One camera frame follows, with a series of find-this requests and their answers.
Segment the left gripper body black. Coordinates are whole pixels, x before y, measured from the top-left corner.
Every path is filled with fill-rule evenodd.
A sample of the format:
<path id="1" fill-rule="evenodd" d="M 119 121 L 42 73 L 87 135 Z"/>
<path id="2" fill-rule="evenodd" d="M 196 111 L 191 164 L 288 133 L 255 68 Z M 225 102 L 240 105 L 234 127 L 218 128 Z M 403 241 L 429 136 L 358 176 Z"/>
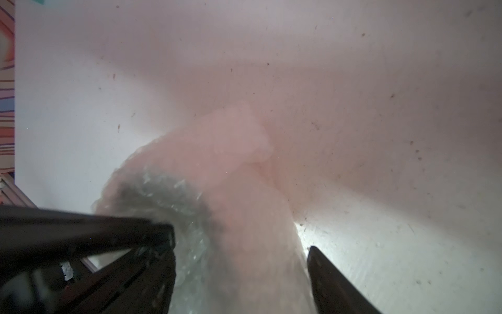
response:
<path id="1" fill-rule="evenodd" d="M 94 273 L 84 260 L 70 260 L 19 273 L 1 287 L 1 313 L 56 313 L 59 298 Z"/>

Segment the clear bubble wrap sheet bottom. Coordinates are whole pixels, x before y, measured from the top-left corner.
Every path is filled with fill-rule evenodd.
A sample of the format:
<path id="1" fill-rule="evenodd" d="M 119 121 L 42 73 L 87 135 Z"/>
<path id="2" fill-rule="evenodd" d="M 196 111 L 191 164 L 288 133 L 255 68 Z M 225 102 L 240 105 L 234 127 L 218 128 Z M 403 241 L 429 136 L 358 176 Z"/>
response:
<path id="1" fill-rule="evenodd" d="M 170 313 L 315 313 L 290 206 L 270 181 L 274 148 L 247 105 L 137 149 L 94 204 L 175 231 Z"/>

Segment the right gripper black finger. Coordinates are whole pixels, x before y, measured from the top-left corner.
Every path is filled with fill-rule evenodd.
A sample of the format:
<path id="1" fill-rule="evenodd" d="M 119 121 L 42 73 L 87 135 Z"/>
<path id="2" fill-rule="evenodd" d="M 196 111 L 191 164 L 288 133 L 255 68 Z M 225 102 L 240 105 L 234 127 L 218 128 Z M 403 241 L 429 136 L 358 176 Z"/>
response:
<path id="1" fill-rule="evenodd" d="M 313 298 L 320 314 L 380 314 L 315 246 L 309 249 L 307 268 Z"/>

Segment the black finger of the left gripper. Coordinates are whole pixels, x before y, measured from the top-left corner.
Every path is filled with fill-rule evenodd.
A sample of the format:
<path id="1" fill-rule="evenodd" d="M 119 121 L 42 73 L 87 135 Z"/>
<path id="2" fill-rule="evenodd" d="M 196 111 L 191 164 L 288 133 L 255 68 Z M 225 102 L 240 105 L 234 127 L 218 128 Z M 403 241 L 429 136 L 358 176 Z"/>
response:
<path id="1" fill-rule="evenodd" d="M 172 247 L 139 247 L 60 292 L 56 313 L 167 313 L 175 279 Z"/>
<path id="2" fill-rule="evenodd" d="M 135 247 L 175 246 L 174 228 L 145 218 L 1 206 L 1 274 Z"/>

